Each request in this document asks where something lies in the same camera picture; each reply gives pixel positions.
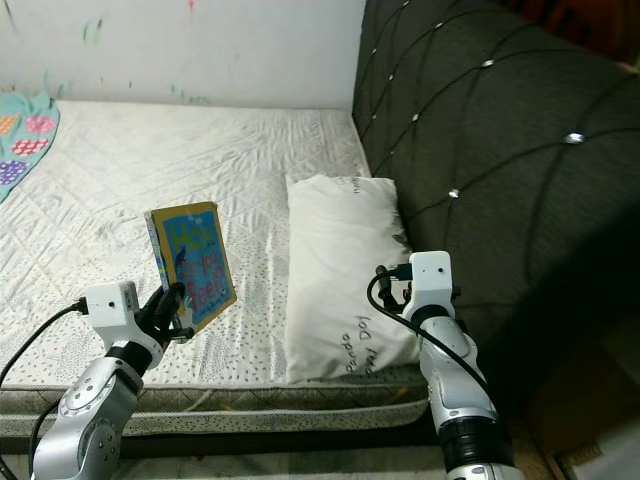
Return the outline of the yellow and blue picture book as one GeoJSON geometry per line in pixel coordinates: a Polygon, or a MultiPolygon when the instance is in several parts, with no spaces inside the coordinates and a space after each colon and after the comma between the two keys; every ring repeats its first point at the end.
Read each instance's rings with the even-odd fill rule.
{"type": "Polygon", "coordinates": [[[175,328],[201,332],[237,301],[218,205],[160,207],[143,220],[161,283],[184,287],[175,328]]]}

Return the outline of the white pillow with black lettering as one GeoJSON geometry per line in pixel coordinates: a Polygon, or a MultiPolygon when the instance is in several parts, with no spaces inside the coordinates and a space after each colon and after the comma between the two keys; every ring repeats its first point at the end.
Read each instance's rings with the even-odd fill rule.
{"type": "Polygon", "coordinates": [[[285,378],[370,375],[415,362],[411,330],[366,298],[379,266],[410,256],[393,180],[314,175],[289,187],[288,206],[285,378]]]}

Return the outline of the brown cardboard box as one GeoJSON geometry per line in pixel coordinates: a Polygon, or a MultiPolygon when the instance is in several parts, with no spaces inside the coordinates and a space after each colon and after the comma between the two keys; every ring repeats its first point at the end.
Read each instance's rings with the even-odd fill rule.
{"type": "Polygon", "coordinates": [[[640,330],[614,329],[585,340],[532,394],[524,425],[554,480],[603,460],[600,438],[640,420],[640,330]]]}

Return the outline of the grey quilted mattress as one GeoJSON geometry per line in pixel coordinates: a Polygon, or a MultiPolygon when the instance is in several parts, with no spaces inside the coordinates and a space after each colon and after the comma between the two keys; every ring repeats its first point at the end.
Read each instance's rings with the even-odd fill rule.
{"type": "Polygon", "coordinates": [[[287,189],[365,177],[342,110],[61,102],[52,146],[0,207],[0,430],[23,436],[104,344],[82,316],[42,324],[91,285],[160,276],[143,214],[219,206],[237,301],[147,372],[131,435],[398,428],[428,410],[419,369],[291,383],[285,378],[287,189]]]}

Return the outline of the dark tufted headboard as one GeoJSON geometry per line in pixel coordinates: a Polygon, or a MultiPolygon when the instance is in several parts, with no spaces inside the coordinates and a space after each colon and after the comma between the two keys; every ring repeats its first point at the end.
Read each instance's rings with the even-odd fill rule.
{"type": "Polygon", "coordinates": [[[640,76],[486,0],[367,0],[352,118],[504,410],[640,316],[640,76]]]}

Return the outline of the teal blanket with colourful hearts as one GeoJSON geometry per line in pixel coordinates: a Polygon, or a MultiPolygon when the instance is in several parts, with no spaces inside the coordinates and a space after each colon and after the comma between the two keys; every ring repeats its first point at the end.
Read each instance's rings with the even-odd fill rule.
{"type": "Polygon", "coordinates": [[[46,93],[0,95],[0,200],[44,157],[58,132],[58,105],[46,93]]]}

